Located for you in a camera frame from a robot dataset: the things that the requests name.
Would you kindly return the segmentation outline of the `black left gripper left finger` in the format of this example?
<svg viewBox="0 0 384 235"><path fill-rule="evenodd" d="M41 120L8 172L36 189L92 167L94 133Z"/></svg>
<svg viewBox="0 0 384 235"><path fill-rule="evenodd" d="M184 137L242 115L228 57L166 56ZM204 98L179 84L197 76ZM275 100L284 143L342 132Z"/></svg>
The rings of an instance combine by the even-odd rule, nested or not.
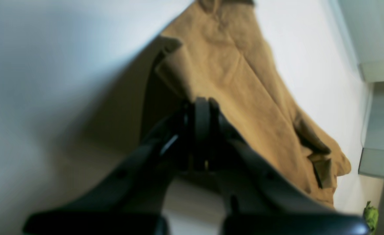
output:
<svg viewBox="0 0 384 235"><path fill-rule="evenodd" d="M198 161L193 151L209 135L209 102L197 98L158 123L102 182L73 202L34 213L25 235L169 235L162 215L166 191Z"/></svg>

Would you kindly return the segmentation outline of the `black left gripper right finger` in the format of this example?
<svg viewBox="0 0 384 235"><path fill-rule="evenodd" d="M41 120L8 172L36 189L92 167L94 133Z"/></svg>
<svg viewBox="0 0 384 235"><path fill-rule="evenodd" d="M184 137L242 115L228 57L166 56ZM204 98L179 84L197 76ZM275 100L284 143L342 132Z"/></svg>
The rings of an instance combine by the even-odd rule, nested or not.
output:
<svg viewBox="0 0 384 235"><path fill-rule="evenodd" d="M222 235L368 235L363 217L311 200L243 140L213 98L208 101L208 171L220 187L227 215Z"/></svg>

